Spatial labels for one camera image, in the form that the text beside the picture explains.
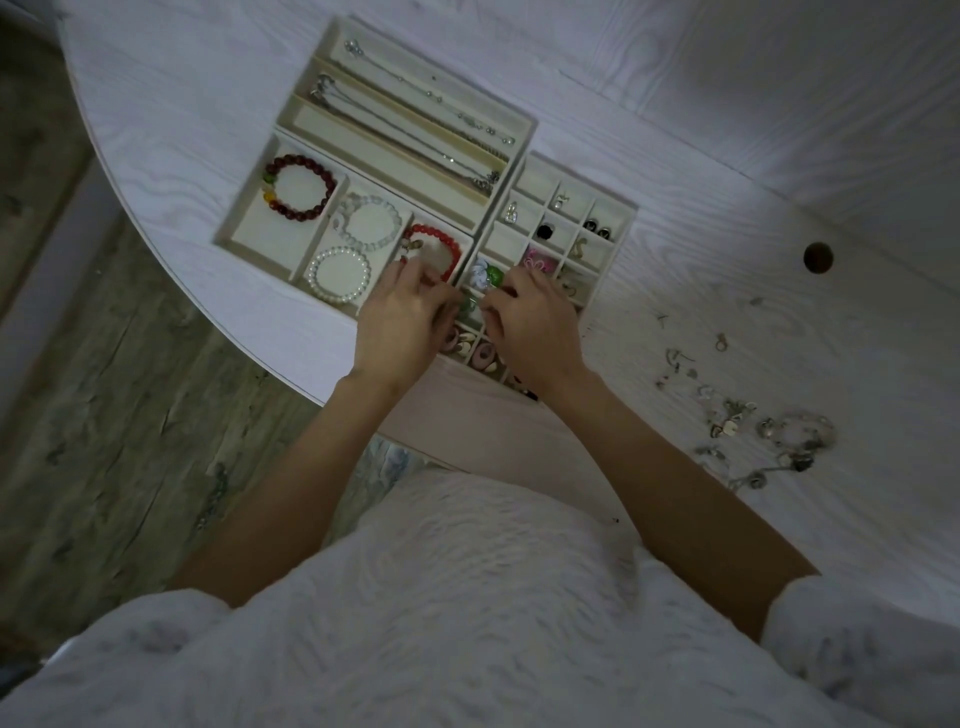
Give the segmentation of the light patterned trousers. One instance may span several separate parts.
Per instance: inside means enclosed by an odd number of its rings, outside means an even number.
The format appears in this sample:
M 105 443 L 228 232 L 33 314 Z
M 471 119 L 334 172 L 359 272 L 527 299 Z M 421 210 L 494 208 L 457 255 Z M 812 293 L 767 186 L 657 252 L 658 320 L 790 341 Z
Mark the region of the light patterned trousers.
M 428 461 L 397 443 L 373 436 L 354 467 L 324 537 L 325 549 L 357 528 L 399 481 L 428 466 Z

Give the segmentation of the person's left hand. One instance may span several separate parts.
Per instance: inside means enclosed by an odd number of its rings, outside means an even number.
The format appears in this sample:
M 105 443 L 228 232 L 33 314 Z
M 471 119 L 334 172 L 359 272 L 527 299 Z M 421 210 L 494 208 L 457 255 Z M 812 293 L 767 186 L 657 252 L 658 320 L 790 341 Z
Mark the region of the person's left hand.
M 423 376 L 459 314 L 430 314 L 399 300 L 400 262 L 385 268 L 360 309 L 351 370 L 395 398 Z

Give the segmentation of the beige grid earring tray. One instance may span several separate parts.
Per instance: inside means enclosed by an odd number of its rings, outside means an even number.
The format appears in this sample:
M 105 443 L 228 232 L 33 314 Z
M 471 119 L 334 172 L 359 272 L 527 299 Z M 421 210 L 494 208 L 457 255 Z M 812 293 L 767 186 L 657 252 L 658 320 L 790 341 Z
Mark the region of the beige grid earring tray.
M 550 208 L 558 193 L 569 196 L 563 211 L 559 212 Z M 510 200 L 517 200 L 522 206 L 517 225 L 505 224 L 502 221 L 503 212 Z M 480 302 L 487 292 L 477 292 L 467 283 L 467 275 L 475 259 L 483 257 L 495 263 L 506 275 L 512 267 L 522 265 L 522 256 L 528 246 L 538 248 L 558 260 L 558 267 L 549 278 L 557 282 L 558 279 L 577 282 L 578 295 L 569 300 L 579 322 L 584 326 L 587 313 L 621 244 L 627 239 L 638 210 L 630 200 L 574 174 L 540 154 L 529 152 L 519 163 L 517 170 L 510 174 L 501 200 L 494 208 L 490 221 L 485 224 L 461 272 L 456 274 L 454 282 L 462 291 L 463 297 L 470 294 Z M 583 227 L 590 217 L 611 228 L 610 240 L 603 239 Z M 550 240 L 534 237 L 537 226 L 542 222 L 552 223 L 556 227 Z M 571 260 L 570 248 L 578 237 L 584 237 L 589 242 L 583 259 Z M 487 335 L 479 307 L 470 316 L 463 316 L 460 311 L 454 326 L 473 331 L 494 344 Z M 501 355 L 497 354 L 499 370 L 493 373 L 474 370 L 453 358 L 443 356 L 464 365 L 474 375 L 501 384 L 518 396 L 536 402 L 538 397 L 522 385 Z

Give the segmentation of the white fuzzy sweater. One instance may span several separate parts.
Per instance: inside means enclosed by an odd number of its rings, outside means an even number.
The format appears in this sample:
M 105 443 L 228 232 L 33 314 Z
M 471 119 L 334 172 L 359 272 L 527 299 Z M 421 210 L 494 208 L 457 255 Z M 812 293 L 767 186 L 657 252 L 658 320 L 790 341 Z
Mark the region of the white fuzzy sweater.
M 960 629 L 822 576 L 760 642 L 641 545 L 437 469 L 241 608 L 139 597 L 0 728 L 960 728 Z

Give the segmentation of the pink round earrings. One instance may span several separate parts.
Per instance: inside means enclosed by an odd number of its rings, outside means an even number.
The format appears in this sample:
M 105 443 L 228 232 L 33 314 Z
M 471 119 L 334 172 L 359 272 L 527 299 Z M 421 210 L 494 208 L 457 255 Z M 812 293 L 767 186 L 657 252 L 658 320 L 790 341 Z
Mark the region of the pink round earrings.
M 458 336 L 461 334 L 473 334 L 476 336 L 476 343 L 468 357 L 461 357 L 457 355 L 454 350 Z M 484 374 L 492 374 L 499 370 L 498 352 L 494 344 L 474 331 L 462 328 L 459 325 L 454 325 L 446 334 L 440 345 L 439 352 L 448 358 L 453 358 L 463 365 Z

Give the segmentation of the person's right forearm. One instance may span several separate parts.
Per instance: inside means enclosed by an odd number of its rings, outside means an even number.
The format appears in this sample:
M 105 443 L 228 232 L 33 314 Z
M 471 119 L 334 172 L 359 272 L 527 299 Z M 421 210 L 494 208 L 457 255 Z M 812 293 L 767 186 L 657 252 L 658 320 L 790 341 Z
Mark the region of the person's right forearm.
M 581 361 L 515 364 L 616 492 L 646 550 L 759 642 L 774 601 L 818 570 Z

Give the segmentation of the white green flower earrings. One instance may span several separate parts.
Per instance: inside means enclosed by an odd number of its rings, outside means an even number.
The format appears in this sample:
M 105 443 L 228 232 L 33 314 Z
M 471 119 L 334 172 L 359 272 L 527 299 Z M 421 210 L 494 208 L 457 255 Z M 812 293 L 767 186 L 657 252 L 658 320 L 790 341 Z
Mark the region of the white green flower earrings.
M 496 289 L 503 285 L 504 278 L 504 271 L 496 263 L 480 256 L 471 263 L 466 282 L 471 289 L 486 293 L 490 289 Z

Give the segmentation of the person's right hand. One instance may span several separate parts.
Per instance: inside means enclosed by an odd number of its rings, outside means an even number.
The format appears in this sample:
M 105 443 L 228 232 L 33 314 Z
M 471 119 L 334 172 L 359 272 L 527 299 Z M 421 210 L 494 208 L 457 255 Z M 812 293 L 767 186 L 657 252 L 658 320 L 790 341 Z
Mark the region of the person's right hand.
M 587 375 L 574 305 L 558 281 L 547 275 L 546 323 L 533 330 L 490 330 L 486 322 L 485 326 L 487 337 L 514 376 L 546 404 L 567 394 Z

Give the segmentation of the person's left forearm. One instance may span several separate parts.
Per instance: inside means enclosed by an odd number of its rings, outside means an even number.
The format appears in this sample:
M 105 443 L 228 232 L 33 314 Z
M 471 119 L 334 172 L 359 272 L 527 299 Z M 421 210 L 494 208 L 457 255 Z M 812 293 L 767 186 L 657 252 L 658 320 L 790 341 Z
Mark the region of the person's left forearm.
M 297 439 L 170 579 L 240 607 L 317 554 L 366 446 L 413 386 L 354 368 Z

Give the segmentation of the pile of loose silver jewellery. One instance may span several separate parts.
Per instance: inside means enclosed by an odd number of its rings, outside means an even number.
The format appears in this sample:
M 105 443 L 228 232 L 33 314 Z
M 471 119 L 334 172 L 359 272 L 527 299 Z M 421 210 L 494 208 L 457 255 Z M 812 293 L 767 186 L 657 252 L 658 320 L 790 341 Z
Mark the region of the pile of loose silver jewellery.
M 766 470 L 758 467 L 745 475 L 732 475 L 733 458 L 723 443 L 745 438 L 747 426 L 758 413 L 758 404 L 750 398 L 725 394 L 708 382 L 698 369 L 705 358 L 696 358 L 679 346 L 666 346 L 663 367 L 653 380 L 654 391 L 689 398 L 700 408 L 706 429 L 706 443 L 694 447 L 694 460 L 710 475 L 721 480 L 727 491 L 760 491 L 768 484 Z

